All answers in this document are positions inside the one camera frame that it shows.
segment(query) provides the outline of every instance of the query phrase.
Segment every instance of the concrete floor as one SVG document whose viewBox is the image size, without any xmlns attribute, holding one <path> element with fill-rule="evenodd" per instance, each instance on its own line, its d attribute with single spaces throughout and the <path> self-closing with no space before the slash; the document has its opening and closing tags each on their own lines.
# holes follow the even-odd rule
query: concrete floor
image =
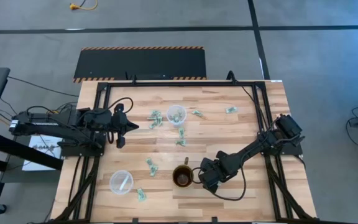
<svg viewBox="0 0 358 224">
<path fill-rule="evenodd" d="M 97 10 L 75 12 L 69 2 L 0 0 L 0 29 L 252 24 L 245 0 L 99 0 Z M 357 0 L 254 2 L 260 26 L 358 25 Z M 271 79 L 283 80 L 292 115 L 306 136 L 304 160 L 318 216 L 358 223 L 358 147 L 344 129 L 351 108 L 358 106 L 358 30 L 263 31 L 261 36 Z M 11 68 L 13 77 L 76 94 L 80 86 L 72 78 L 80 49 L 120 45 L 202 45 L 208 78 L 225 78 L 228 70 L 238 79 L 262 78 L 252 31 L 0 35 L 0 67 Z M 18 111 L 75 100 L 14 80 L 2 97 Z M 9 110 L 3 103 L 0 108 Z M 0 134 L 9 136 L 1 123 Z M 351 134 L 358 142 L 358 129 Z M 43 221 L 56 186 L 7 184 L 1 202 L 11 207 L 0 223 Z"/>
</svg>

